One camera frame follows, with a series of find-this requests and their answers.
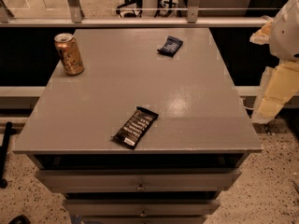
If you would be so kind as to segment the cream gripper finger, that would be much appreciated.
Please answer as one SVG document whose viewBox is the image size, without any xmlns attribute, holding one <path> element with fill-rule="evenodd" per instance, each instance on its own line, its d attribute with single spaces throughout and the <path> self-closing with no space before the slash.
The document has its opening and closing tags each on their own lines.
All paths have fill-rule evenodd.
<svg viewBox="0 0 299 224">
<path fill-rule="evenodd" d="M 269 16 L 263 16 L 266 19 L 266 24 L 262 26 L 261 29 L 253 33 L 249 41 L 257 45 L 265 45 L 270 43 L 270 36 L 272 32 L 273 18 Z"/>
<path fill-rule="evenodd" d="M 251 121 L 266 124 L 299 92 L 299 62 L 281 62 L 266 67 L 260 81 Z"/>
</svg>

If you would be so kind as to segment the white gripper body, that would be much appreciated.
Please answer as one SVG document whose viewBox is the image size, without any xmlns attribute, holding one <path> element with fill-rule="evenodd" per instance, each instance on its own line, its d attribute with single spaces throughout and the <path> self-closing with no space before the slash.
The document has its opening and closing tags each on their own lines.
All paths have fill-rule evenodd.
<svg viewBox="0 0 299 224">
<path fill-rule="evenodd" d="M 280 60 L 299 61 L 299 0 L 289 0 L 274 18 L 269 48 Z"/>
</svg>

